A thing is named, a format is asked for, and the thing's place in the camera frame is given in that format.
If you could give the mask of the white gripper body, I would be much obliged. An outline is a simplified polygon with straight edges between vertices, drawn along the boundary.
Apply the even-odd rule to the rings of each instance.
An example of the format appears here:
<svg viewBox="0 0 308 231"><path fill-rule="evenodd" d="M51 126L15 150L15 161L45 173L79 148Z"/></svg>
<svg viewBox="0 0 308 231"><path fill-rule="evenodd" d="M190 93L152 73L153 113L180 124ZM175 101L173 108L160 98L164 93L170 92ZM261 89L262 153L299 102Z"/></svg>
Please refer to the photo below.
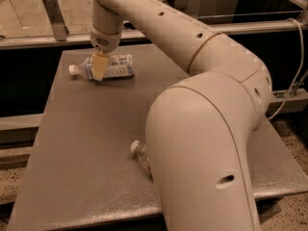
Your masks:
<svg viewBox="0 0 308 231"><path fill-rule="evenodd" d="M111 53L119 46L121 32L122 25L118 27L97 27L92 25L90 30L90 42L95 49L105 53Z"/></svg>

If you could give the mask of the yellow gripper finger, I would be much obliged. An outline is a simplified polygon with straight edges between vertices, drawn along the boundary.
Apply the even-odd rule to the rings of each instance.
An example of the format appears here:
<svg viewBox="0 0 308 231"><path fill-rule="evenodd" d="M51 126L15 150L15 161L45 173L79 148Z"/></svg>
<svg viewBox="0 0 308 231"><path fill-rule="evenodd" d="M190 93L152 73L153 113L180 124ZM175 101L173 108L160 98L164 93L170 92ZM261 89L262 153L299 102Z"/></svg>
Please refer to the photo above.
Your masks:
<svg viewBox="0 0 308 231"><path fill-rule="evenodd" d="M97 52L92 55L91 72L94 80L101 81L104 78L108 63L109 57L106 54Z"/></svg>

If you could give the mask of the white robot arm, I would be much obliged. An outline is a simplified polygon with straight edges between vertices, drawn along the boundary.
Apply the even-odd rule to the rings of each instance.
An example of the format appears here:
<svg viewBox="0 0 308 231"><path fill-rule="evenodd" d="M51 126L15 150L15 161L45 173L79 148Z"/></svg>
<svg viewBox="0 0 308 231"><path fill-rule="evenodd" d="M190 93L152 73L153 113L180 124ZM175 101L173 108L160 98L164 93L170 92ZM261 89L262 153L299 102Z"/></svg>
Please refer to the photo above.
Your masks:
<svg viewBox="0 0 308 231"><path fill-rule="evenodd" d="M261 231L247 141L268 109L266 65L225 34L158 0L93 0L91 41L118 39L122 19L188 78L147 115L145 141L168 231Z"/></svg>

